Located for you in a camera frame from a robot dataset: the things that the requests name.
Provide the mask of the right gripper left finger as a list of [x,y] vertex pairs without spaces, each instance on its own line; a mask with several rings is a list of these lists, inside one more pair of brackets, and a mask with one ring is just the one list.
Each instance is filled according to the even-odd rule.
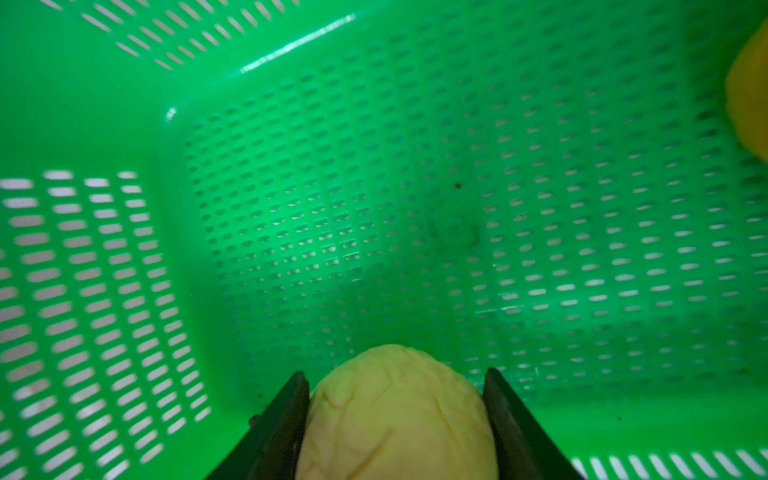
[[296,475],[310,404],[309,382],[295,372],[208,480],[291,480]]

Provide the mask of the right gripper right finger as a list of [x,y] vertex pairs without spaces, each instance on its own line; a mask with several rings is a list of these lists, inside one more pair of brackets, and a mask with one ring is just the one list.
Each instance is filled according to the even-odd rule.
[[584,478],[498,369],[487,370],[482,397],[493,430],[501,480]]

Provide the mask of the yellow-green pear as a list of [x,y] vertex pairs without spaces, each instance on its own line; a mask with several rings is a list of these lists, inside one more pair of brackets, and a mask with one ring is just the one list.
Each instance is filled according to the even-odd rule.
[[338,366],[312,393],[298,479],[496,479],[493,431],[465,377],[390,344]]

